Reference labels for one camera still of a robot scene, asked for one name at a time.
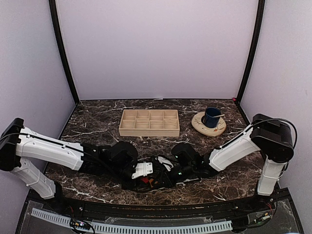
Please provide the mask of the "black red yellow argyle sock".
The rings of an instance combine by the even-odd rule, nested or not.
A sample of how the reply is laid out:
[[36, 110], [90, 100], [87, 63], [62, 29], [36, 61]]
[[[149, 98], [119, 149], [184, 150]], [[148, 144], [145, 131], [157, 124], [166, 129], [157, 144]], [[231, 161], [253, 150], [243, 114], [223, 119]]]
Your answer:
[[143, 177], [140, 179], [142, 182], [144, 182], [145, 184], [149, 185], [150, 187], [154, 186], [154, 179], [152, 178], [147, 178], [147, 177]]

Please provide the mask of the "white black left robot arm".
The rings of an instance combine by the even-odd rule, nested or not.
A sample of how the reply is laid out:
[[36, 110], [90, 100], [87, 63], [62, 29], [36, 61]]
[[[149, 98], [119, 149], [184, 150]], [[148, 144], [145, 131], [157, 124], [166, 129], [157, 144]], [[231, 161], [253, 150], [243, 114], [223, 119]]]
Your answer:
[[69, 208], [68, 200], [62, 197], [61, 185], [47, 178], [31, 158], [80, 173], [109, 174], [130, 187], [135, 186], [137, 179], [153, 173], [152, 163], [139, 163], [138, 152], [129, 142], [113, 146], [66, 142], [34, 132], [23, 123], [21, 118], [14, 119], [0, 136], [0, 169], [15, 174], [41, 198], [49, 200], [59, 213]]

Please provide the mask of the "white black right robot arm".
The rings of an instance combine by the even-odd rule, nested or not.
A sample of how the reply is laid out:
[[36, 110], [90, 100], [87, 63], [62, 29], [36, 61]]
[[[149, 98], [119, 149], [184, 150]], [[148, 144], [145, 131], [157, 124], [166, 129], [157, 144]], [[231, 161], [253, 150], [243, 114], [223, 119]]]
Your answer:
[[190, 144], [179, 143], [171, 151], [178, 164], [164, 156], [153, 162], [155, 175], [149, 181], [152, 189], [171, 188], [188, 179], [211, 178], [231, 164], [254, 152], [266, 156], [256, 195], [249, 200], [249, 208], [260, 211], [268, 203], [268, 196], [294, 156], [297, 129], [289, 120], [256, 114], [239, 135], [201, 156]]

